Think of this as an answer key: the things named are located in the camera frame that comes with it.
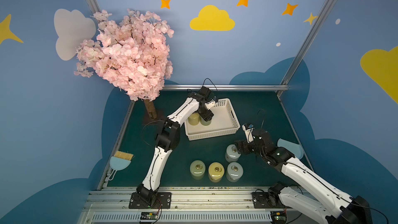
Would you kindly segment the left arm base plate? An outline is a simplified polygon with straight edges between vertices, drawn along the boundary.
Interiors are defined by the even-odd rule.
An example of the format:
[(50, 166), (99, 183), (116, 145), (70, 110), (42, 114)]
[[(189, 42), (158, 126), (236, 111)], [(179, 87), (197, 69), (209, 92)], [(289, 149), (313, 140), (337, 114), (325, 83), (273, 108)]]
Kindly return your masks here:
[(139, 193), (132, 193), (128, 208), (129, 209), (170, 209), (171, 207), (171, 192), (159, 192), (152, 195), (150, 198), (140, 196)]

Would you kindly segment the light blue canister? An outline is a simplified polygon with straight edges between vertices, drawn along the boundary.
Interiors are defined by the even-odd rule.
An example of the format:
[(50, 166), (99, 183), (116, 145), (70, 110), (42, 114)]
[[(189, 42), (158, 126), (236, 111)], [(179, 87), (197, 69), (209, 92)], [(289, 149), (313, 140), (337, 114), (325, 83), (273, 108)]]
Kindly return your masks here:
[(227, 147), (225, 153), (225, 159), (228, 163), (237, 162), (240, 158), (240, 153), (237, 150), (237, 147), (234, 144), (231, 144)]

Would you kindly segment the yellow canister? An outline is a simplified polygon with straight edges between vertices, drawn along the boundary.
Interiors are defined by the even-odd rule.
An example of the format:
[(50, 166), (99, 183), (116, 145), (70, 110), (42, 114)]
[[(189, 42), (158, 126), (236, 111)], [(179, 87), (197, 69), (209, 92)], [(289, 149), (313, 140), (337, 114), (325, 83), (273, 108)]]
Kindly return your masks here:
[(221, 181), (225, 173), (225, 169), (221, 163), (213, 162), (208, 168), (208, 177), (211, 182), (218, 183)]

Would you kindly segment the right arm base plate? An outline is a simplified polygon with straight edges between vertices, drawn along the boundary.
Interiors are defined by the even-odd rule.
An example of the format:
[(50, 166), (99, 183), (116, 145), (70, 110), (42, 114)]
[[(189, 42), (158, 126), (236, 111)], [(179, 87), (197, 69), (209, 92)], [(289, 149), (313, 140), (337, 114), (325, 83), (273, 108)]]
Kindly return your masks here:
[(254, 208), (285, 208), (278, 196), (268, 192), (255, 191), (251, 193)]

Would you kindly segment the yellow-green canister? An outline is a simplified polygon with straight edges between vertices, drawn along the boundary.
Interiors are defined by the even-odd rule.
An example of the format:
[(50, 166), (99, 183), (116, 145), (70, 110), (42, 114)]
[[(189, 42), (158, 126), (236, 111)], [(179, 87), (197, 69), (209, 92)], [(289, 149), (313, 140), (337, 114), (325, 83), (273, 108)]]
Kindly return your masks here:
[(198, 125), (200, 123), (200, 115), (199, 113), (193, 113), (188, 118), (188, 123), (192, 126)]

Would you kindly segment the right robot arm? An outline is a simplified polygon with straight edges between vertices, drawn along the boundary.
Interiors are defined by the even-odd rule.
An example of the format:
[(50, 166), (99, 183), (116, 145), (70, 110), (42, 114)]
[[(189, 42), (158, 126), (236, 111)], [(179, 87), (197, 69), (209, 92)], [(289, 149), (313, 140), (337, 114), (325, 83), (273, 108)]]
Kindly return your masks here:
[(309, 169), (293, 152), (277, 146), (270, 134), (251, 124), (243, 125), (245, 140), (236, 141), (240, 154), (254, 153), (266, 164), (294, 180), (311, 197), (299, 194), (283, 183), (271, 187), (268, 194), (287, 207), (298, 210), (319, 224), (371, 224), (371, 208), (361, 196), (353, 198)]

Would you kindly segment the green canister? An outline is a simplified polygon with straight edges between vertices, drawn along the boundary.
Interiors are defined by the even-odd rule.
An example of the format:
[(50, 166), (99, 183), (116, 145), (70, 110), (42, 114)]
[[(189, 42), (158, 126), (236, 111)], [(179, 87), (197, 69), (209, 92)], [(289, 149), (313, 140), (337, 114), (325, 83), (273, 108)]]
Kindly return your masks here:
[(206, 172), (206, 165), (201, 160), (195, 160), (190, 165), (190, 173), (193, 179), (201, 180)]
[(208, 126), (211, 124), (211, 120), (206, 121), (205, 119), (203, 119), (202, 117), (200, 118), (200, 123), (204, 126)]

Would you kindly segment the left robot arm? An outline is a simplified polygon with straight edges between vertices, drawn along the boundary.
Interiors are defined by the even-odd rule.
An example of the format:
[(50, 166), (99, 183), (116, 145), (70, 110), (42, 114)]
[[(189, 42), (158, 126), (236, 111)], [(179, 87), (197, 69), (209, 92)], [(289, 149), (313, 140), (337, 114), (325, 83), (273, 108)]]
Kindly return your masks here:
[(198, 92), (190, 92), (185, 102), (157, 127), (153, 159), (143, 182), (133, 193), (141, 201), (141, 206), (152, 207), (157, 202), (161, 176), (167, 160), (180, 141), (180, 128), (188, 118), (198, 113), (204, 120), (214, 116), (211, 108), (217, 99), (210, 97), (211, 90), (205, 86)]

